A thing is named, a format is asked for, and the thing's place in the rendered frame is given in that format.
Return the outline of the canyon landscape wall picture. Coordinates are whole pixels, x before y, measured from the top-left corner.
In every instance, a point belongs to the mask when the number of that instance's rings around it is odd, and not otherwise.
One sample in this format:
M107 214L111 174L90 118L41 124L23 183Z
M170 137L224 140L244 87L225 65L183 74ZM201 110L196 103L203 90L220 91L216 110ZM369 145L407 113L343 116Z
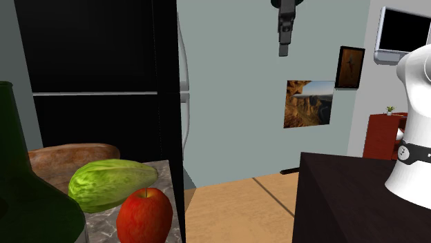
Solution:
M288 80L283 128L328 125L334 81Z

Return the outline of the brown bread loaf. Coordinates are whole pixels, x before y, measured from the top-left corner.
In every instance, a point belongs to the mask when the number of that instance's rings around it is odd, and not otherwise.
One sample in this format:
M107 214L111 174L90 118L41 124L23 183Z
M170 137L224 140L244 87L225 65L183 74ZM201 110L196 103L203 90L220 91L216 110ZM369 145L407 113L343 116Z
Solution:
M99 143L64 144L28 152L32 170L44 181L68 194L68 185L77 169L89 162L119 159L115 146Z

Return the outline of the red apple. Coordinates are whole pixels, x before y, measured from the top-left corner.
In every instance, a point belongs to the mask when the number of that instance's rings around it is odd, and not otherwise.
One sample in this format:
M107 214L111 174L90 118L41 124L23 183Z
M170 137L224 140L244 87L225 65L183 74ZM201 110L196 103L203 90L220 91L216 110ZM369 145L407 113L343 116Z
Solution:
M122 204L116 219L120 243L165 243L173 221L169 198L157 188L142 188Z

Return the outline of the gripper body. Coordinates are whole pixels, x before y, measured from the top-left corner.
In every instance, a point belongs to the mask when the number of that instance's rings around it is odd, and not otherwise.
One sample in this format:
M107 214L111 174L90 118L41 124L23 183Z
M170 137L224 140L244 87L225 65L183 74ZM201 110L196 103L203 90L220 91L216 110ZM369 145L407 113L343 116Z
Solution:
M296 6L304 0L270 0L278 9L278 33L291 32L296 17Z

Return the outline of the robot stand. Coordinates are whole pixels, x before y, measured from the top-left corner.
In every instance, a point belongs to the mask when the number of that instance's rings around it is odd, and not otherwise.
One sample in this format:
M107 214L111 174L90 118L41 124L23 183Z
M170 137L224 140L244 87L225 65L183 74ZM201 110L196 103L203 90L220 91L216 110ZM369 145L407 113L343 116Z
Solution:
M431 210L385 187L394 165L301 153L292 243L431 243Z

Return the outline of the dark green glass bottle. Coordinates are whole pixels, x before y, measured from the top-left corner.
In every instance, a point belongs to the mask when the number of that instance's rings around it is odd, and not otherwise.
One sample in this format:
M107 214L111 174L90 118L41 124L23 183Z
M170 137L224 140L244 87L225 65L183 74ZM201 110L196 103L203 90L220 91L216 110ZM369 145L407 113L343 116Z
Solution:
M88 243L78 203L31 168L9 81L0 81L0 243Z

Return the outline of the black refrigerator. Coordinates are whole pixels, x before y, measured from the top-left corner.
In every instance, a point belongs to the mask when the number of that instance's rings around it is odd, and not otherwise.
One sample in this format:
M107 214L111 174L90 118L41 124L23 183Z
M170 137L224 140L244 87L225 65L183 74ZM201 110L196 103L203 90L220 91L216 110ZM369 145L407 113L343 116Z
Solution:
M176 0L14 0L45 147L169 162L185 226Z

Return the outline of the dark framed orange wall picture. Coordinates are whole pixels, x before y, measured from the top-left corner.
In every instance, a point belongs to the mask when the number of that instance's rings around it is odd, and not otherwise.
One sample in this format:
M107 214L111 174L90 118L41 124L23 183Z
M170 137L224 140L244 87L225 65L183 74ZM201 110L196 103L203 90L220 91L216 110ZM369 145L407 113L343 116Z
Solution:
M335 89L357 90L359 88L364 57L364 48L340 47Z

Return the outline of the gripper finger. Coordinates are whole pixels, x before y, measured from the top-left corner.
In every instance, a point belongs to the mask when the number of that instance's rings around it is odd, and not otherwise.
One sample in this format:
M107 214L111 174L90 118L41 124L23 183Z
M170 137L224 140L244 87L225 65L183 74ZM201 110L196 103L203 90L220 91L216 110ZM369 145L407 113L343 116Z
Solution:
M289 44L290 44L290 33L280 32L279 33L279 56L286 57L288 55Z

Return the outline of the green leafy vegetable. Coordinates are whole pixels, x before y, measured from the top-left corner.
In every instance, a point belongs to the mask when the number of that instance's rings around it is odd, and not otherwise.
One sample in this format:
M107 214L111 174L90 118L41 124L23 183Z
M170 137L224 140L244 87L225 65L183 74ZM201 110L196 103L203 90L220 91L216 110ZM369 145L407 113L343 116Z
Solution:
M77 169L68 185L68 196L86 213L98 213L122 204L135 191L158 179L152 166L124 159L90 162Z

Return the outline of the silver framed television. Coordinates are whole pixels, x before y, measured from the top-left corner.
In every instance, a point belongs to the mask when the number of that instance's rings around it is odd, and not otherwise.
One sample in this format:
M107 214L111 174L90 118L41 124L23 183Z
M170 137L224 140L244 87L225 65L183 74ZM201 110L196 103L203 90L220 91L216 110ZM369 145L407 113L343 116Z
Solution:
M374 62L395 66L410 52L431 43L431 16L383 6Z

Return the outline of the red cabinet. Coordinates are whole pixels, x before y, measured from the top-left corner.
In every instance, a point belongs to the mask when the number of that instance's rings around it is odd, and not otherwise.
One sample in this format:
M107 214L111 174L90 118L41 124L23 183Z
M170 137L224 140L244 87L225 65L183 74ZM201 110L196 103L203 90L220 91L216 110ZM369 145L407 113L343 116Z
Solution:
M363 157L396 160L400 141L396 139L398 129L405 129L407 113L386 113L369 116Z

